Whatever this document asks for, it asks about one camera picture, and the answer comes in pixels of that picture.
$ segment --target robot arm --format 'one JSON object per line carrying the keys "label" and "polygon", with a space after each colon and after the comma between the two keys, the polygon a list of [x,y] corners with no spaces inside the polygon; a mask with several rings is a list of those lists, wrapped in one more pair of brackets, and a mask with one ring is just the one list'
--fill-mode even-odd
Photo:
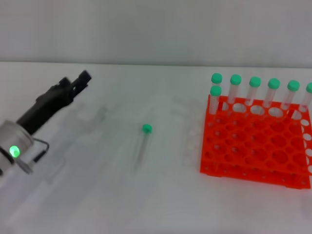
{"label": "robot arm", "polygon": [[32,172],[31,167],[42,158],[49,146],[47,144],[47,149],[30,163],[23,162],[22,155],[34,143],[32,135],[58,110],[72,103],[74,98],[88,86],[90,80],[87,71],[83,71],[72,83],[68,78],[63,78],[57,85],[39,96],[36,103],[16,123],[7,120],[0,126],[0,176],[15,163],[26,173]]}

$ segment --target clear plastic test tube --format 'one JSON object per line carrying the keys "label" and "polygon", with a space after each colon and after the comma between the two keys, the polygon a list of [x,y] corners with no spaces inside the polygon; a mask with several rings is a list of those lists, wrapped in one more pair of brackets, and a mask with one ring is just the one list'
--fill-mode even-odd
{"label": "clear plastic test tube", "polygon": [[231,77],[231,85],[230,85],[230,91],[228,95],[228,103],[233,104],[235,102],[237,92],[238,92],[238,87],[242,81],[242,77],[240,75],[232,75]]}
{"label": "clear plastic test tube", "polygon": [[220,73],[214,73],[211,76],[212,85],[220,86],[222,82],[222,75]]}
{"label": "clear plastic test tube", "polygon": [[246,106],[251,106],[254,102],[254,97],[257,93],[258,87],[261,84],[261,79],[259,77],[251,77],[249,81],[249,90],[246,96],[245,104]]}
{"label": "clear plastic test tube", "polygon": [[288,82],[288,85],[287,85],[288,91],[287,91],[287,93],[283,99],[282,104],[281,104],[282,110],[288,110],[290,104],[293,101],[293,97],[294,97],[296,91],[298,91],[299,87],[300,87],[300,84],[296,80],[291,80]]}
{"label": "clear plastic test tube", "polygon": [[218,110],[219,96],[221,95],[220,86],[212,86],[210,89],[210,102],[209,102],[209,114],[215,115]]}
{"label": "clear plastic test tube", "polygon": [[306,94],[304,95],[304,98],[299,106],[299,111],[306,112],[311,101],[312,101],[312,82],[309,83],[306,87]]}
{"label": "clear plastic test tube", "polygon": [[265,108],[269,108],[272,104],[273,98],[275,96],[275,93],[277,89],[279,88],[280,81],[276,78],[272,78],[269,80],[268,83],[268,91],[267,94],[265,95],[264,101],[262,103],[262,106]]}

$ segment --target test tube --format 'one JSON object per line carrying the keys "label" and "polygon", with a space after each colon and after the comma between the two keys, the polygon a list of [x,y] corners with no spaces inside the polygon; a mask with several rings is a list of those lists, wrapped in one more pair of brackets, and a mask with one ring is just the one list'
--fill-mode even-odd
{"label": "test tube", "polygon": [[249,81],[249,90],[246,96],[245,104],[246,106],[251,106],[254,102],[255,94],[257,89],[261,84],[261,79],[259,77],[251,77]]}
{"label": "test tube", "polygon": [[281,82],[276,78],[272,78],[269,80],[269,83],[268,83],[269,89],[262,103],[263,107],[269,108],[271,106],[276,90],[279,88],[280,83]]}
{"label": "test tube", "polygon": [[312,82],[309,83],[306,87],[306,94],[304,95],[304,98],[299,106],[299,111],[306,112],[311,101],[312,101]]}
{"label": "test tube", "polygon": [[300,84],[296,80],[291,80],[288,82],[288,85],[287,85],[288,91],[281,104],[281,109],[288,110],[290,104],[292,103],[293,96],[295,95],[296,91],[299,89],[299,86]]}
{"label": "test tube", "polygon": [[138,156],[137,156],[136,161],[135,161],[135,169],[137,169],[142,164],[142,162],[144,160],[145,149],[147,146],[149,135],[152,133],[152,130],[153,130],[153,128],[150,124],[144,124],[142,126],[142,132],[143,132],[144,136],[142,139],[142,143],[139,147]]}
{"label": "test tube", "polygon": [[210,102],[209,102],[209,114],[215,115],[218,110],[219,96],[221,95],[220,86],[212,86],[210,89]]}
{"label": "test tube", "polygon": [[240,85],[242,81],[242,77],[240,75],[232,75],[231,77],[231,85],[230,85],[230,91],[228,95],[228,103],[233,104],[235,102],[237,92],[238,92],[238,86]]}
{"label": "test tube", "polygon": [[222,75],[220,73],[214,73],[211,76],[212,85],[220,86],[222,82]]}

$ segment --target white table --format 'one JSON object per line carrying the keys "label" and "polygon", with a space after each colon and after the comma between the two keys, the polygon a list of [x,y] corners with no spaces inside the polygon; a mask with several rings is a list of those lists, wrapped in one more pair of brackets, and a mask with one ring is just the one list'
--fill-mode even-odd
{"label": "white table", "polygon": [[[36,136],[51,151],[32,176],[14,168],[0,183],[1,234],[306,234],[312,192],[200,174],[212,73],[241,74],[240,96],[260,76],[301,82],[312,69],[0,63],[0,118],[15,120],[62,77],[92,81]],[[153,126],[137,163],[143,123]]]}

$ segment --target cable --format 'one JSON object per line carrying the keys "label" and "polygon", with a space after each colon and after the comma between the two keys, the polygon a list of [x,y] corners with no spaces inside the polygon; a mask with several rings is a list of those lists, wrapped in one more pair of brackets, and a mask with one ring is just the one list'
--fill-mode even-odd
{"label": "cable", "polygon": [[38,154],[38,155],[37,155],[36,157],[34,157],[33,160],[32,160],[34,163],[38,163],[38,161],[48,152],[48,150],[49,150],[49,148],[50,148],[50,145],[49,145],[48,142],[46,142],[46,141],[44,141],[44,140],[41,140],[41,139],[33,138],[33,140],[46,145],[45,150],[42,150],[42,151],[40,152],[40,154]]}

